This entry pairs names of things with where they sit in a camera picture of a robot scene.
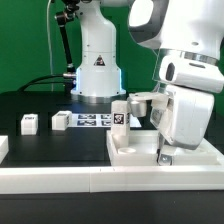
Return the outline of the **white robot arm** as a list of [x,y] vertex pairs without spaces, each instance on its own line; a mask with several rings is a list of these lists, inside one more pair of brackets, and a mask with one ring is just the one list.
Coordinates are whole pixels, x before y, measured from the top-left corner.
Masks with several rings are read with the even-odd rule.
[[[142,47],[158,51],[151,92],[131,94],[127,100],[116,64],[116,29],[102,6],[131,10],[128,28]],[[224,0],[81,0],[82,63],[76,73],[75,98],[112,103],[111,132],[122,147],[128,145],[129,118],[144,117],[159,131],[157,161],[172,163],[164,144],[188,150],[201,143],[214,105],[224,88],[217,62],[224,41]]]

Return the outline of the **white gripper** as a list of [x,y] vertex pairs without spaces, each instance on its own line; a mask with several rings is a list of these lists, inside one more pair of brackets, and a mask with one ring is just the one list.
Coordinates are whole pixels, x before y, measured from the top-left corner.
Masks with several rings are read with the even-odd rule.
[[173,157],[162,149],[166,141],[174,146],[195,150],[201,143],[211,117],[214,96],[198,90],[167,85],[169,96],[164,110],[152,107],[150,122],[159,131],[157,163],[171,166]]

